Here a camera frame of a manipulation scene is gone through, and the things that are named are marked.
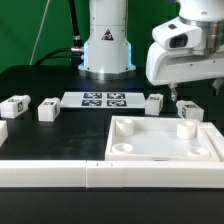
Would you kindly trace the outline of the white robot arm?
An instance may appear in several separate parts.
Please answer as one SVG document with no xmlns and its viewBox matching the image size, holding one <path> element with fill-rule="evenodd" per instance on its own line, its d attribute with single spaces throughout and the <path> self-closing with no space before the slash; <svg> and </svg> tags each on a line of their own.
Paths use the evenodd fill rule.
<svg viewBox="0 0 224 224">
<path fill-rule="evenodd" d="M 212 79 L 224 86 L 224 0 L 173 0 L 179 15 L 152 31 L 146 77 L 167 85 L 176 97 L 179 83 Z M 126 39 L 127 0 L 90 0 L 90 37 L 79 69 L 85 75 L 118 79 L 133 71 L 131 45 Z"/>
</svg>

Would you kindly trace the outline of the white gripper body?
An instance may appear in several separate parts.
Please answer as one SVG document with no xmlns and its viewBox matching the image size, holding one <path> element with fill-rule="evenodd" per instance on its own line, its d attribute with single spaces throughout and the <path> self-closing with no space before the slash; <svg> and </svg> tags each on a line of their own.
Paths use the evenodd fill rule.
<svg viewBox="0 0 224 224">
<path fill-rule="evenodd" d="M 146 76 L 153 85 L 224 77 L 224 21 L 180 16 L 152 31 Z"/>
</svg>

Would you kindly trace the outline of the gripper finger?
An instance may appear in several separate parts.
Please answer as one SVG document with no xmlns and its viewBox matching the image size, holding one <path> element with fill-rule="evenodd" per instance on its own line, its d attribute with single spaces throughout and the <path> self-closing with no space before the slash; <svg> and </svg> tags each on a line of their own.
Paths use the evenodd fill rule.
<svg viewBox="0 0 224 224">
<path fill-rule="evenodd" d="M 169 84 L 168 85 L 171 91 L 171 99 L 172 101 L 177 101 L 178 92 L 176 90 L 177 84 Z"/>
<path fill-rule="evenodd" d="M 220 90 L 223 85 L 224 85 L 224 77 L 217 78 L 212 84 L 213 88 L 216 91 Z"/>
</svg>

